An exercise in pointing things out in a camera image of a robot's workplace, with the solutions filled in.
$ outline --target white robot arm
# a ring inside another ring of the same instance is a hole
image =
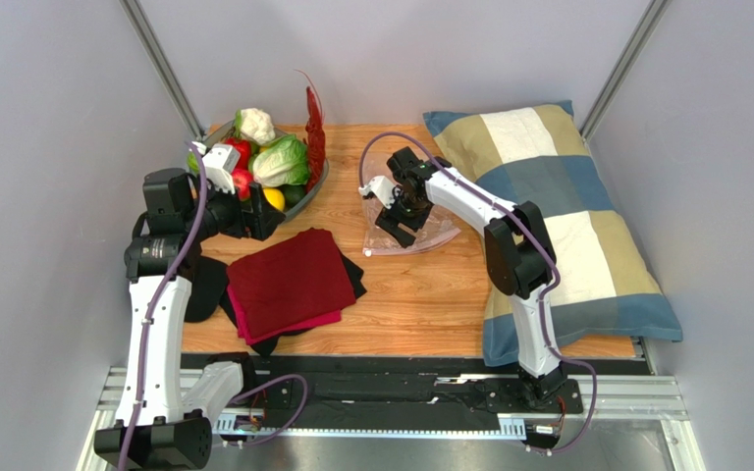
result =
[[[551,348],[557,348],[551,314],[546,309],[546,326],[551,340],[551,344],[546,344],[539,309],[541,292],[551,281],[551,274],[530,243],[514,241],[514,237],[521,234],[496,206],[513,208],[514,214],[554,257],[539,208],[530,202],[517,205],[498,198],[468,181],[449,162],[443,159],[440,162],[445,167],[443,171],[439,171],[431,162],[418,159],[408,147],[404,148],[387,163],[398,183],[386,177],[375,177],[361,187],[359,193],[364,198],[376,197],[380,200],[383,210],[375,224],[403,247],[414,242],[414,235],[401,229],[400,225],[416,232],[423,227],[435,204],[449,209],[477,230],[485,242],[491,281],[511,301],[519,339],[519,365],[538,381],[551,376],[548,380],[556,383],[557,379],[553,380],[552,377],[560,376],[560,360],[551,351]],[[467,190],[467,186],[474,188],[475,192]],[[483,202],[478,193],[489,201]],[[548,294],[545,296],[544,302],[548,306]],[[553,387],[547,386],[541,390],[548,391]]]
[[[203,468],[211,452],[211,423],[243,388],[242,365],[221,361],[206,366],[189,392],[180,392],[183,321],[200,243],[217,234],[264,240],[285,216],[256,183],[250,184],[246,202],[235,198],[234,190],[213,184],[214,190],[200,192],[205,200],[194,211],[187,171],[165,169],[144,179],[147,211],[125,251],[133,311],[127,378],[114,426],[97,431],[93,443],[95,453],[113,465],[128,461],[136,469]],[[145,223],[147,235],[141,233]],[[174,266],[179,267],[176,273]],[[163,283],[148,318],[149,303]]]

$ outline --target yellow lemon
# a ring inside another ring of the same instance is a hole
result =
[[[264,196],[267,201],[279,211],[284,211],[284,193],[278,188],[264,188]]]

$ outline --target pillow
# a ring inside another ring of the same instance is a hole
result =
[[[571,102],[500,113],[436,111],[427,129],[465,177],[543,213],[561,284],[551,294],[558,345],[587,334],[682,340],[671,306],[616,212],[574,125]],[[485,309],[485,364],[518,360],[508,297],[493,288]]]

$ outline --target metal floor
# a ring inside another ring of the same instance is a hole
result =
[[[581,423],[566,422],[570,440]],[[218,446],[206,470],[427,471],[427,470],[673,470],[661,422],[593,422],[575,449],[551,458],[519,442],[489,440],[281,437],[238,449]]]

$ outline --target dark red cloth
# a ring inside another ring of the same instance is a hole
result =
[[[356,298],[333,235],[310,229],[229,266],[229,285],[246,313],[246,334],[260,339]]]
[[[243,306],[241,306],[241,303],[235,297],[235,291],[232,289],[232,287],[226,287],[226,292],[229,294],[229,298],[232,300],[232,308],[235,309],[235,323],[238,324],[238,337],[245,340],[247,345],[255,345],[256,343],[272,339],[275,336],[279,336],[287,332],[310,330],[314,327],[325,326],[327,324],[333,324],[335,322],[342,321],[341,311],[328,312],[326,314],[320,314],[314,318],[307,319],[306,321],[301,321],[298,324],[273,331],[269,334],[264,334],[262,337],[256,339],[254,337],[251,337],[247,332],[248,328],[246,326],[246,312],[243,311]]]

